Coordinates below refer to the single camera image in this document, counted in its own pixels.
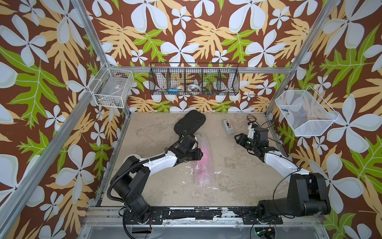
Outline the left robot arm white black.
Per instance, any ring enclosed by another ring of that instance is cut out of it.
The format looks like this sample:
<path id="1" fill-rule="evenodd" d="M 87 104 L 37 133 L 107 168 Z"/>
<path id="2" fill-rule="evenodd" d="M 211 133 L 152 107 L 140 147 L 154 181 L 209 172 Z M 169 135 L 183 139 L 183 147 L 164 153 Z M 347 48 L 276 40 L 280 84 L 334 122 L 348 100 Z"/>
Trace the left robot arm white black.
<path id="1" fill-rule="evenodd" d="M 191 149 L 183 146 L 171 146 L 159 155 L 149 158 L 126 158 L 122 167 L 111 179 L 106 192 L 108 199 L 117 201 L 127 208 L 139 223 L 145 223 L 150 217 L 151 207 L 142 196 L 150 176 L 167 168 L 189 161 L 200 161 L 204 154 L 198 147 Z"/>

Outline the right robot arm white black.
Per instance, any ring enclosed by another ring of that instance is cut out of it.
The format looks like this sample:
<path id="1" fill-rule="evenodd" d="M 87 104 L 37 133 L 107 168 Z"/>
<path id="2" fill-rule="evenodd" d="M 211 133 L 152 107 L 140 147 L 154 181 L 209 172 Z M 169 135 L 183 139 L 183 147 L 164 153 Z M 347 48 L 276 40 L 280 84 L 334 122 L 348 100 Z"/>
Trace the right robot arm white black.
<path id="1" fill-rule="evenodd" d="M 304 217 L 328 215 L 331 212 L 328 189 L 325 178 L 319 173 L 312 173 L 297 166 L 283 156 L 268 142 L 250 139 L 246 134 L 234 136 L 238 145 L 245 148 L 250 155 L 276 170 L 288 182 L 287 196 L 271 200 L 262 200 L 257 208 L 258 219 L 272 216 Z"/>

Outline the pink plastic wine glass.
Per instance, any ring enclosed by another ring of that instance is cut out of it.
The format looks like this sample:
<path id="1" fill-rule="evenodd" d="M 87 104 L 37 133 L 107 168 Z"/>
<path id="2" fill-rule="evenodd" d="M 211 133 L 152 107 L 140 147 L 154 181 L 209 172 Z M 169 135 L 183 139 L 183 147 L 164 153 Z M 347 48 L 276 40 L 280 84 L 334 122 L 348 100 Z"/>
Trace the pink plastic wine glass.
<path id="1" fill-rule="evenodd" d="M 213 173 L 213 163 L 211 158 L 210 148 L 208 146 L 201 147 L 204 154 L 200 161 L 195 164 L 195 174 L 197 177 L 210 177 Z"/>

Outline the clear bubble wrap sheet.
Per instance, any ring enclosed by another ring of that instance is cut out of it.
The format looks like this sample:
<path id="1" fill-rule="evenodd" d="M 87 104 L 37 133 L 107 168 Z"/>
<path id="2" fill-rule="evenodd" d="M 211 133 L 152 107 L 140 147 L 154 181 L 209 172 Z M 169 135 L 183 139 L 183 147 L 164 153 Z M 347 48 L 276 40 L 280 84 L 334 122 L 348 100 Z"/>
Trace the clear bubble wrap sheet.
<path id="1" fill-rule="evenodd" d="M 210 145 L 206 136 L 202 134 L 195 136 L 198 141 L 198 148 L 203 153 L 202 159 L 195 163 L 195 184 L 198 187 L 210 186 L 215 182 Z"/>

